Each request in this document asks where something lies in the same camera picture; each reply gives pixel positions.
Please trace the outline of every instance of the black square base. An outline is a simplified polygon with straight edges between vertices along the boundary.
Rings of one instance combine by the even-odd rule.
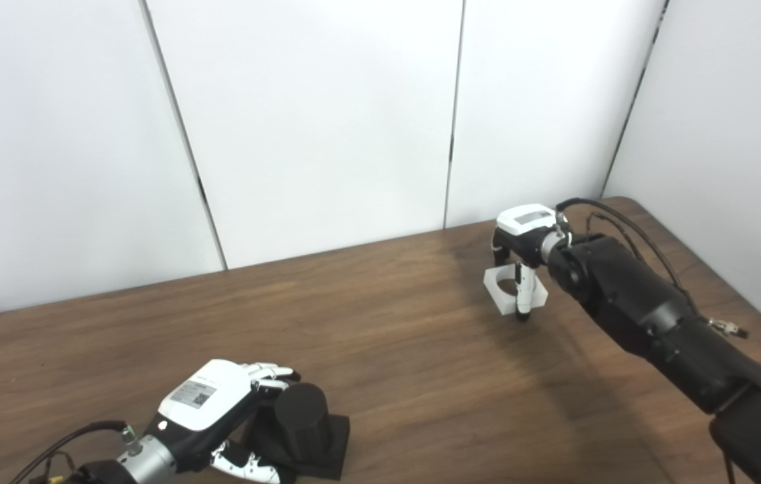
[[[342,478],[344,455],[348,449],[350,419],[342,415],[330,415],[329,427],[332,442],[324,459],[320,462],[297,462],[288,453],[275,411],[272,407],[261,407],[243,435],[243,445],[275,465],[291,469],[297,475],[339,481]]]

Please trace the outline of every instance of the black cylinder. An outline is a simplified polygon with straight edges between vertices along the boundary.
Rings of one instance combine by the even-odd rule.
[[[324,462],[332,431],[324,392],[312,383],[292,385],[276,399],[276,420],[297,462]]]

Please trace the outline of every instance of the white wall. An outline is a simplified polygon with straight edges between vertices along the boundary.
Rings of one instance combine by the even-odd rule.
[[[229,267],[441,229],[461,2],[149,6]]]
[[[0,311],[219,269],[138,3],[0,0]]]
[[[671,0],[605,196],[630,196],[761,311],[761,0]]]
[[[467,3],[448,226],[598,195],[663,6]]]

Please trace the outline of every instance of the label sticker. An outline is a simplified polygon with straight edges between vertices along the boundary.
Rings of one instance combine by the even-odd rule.
[[[208,401],[211,395],[216,392],[216,389],[205,385],[204,383],[193,382],[187,380],[183,385],[175,390],[174,395],[169,399],[189,405],[193,408],[201,408],[204,402]]]

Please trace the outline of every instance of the robotic arm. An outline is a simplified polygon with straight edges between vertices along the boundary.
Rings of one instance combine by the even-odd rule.
[[[547,266],[570,294],[626,352],[644,358],[701,411],[713,414],[710,434],[725,456],[761,484],[761,364],[737,350],[722,333],[735,325],[710,321],[693,301],[602,234],[576,234],[562,210],[576,203],[528,205],[497,219],[495,263],[514,252],[534,270]]]
[[[174,474],[199,472],[209,465],[250,481],[292,483],[296,476],[288,469],[228,436],[261,404],[299,380],[291,368],[275,364],[211,360],[162,400],[141,441],[131,436],[122,456],[86,463],[67,482],[159,484]]]

